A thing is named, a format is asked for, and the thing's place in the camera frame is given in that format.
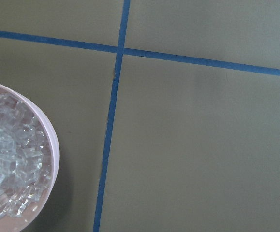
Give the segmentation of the pink bowl of ice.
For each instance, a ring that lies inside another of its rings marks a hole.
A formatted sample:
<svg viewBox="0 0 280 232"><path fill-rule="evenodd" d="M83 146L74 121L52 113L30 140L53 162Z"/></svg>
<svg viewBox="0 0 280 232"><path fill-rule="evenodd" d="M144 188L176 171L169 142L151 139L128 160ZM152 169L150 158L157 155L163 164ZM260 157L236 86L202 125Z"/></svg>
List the pink bowl of ice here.
<svg viewBox="0 0 280 232"><path fill-rule="evenodd" d="M59 159L58 138L44 112L0 84L0 232L20 232L38 217Z"/></svg>

